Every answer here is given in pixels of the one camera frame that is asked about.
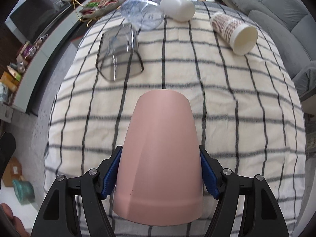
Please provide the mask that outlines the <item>person's left hand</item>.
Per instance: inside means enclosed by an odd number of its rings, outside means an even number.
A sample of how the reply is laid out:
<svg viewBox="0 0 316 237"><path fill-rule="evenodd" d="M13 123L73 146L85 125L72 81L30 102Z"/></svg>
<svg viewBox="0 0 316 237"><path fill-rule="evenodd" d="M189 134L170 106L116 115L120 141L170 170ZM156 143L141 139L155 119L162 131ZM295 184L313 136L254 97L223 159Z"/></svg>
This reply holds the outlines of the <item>person's left hand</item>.
<svg viewBox="0 0 316 237"><path fill-rule="evenodd" d="M1 207L4 210L4 213L8 217L9 221L12 223L12 225L14 225L16 231L20 234L20 236L30 237L30 234L25 230L21 220L13 215L11 208L5 203L2 203Z"/></svg>

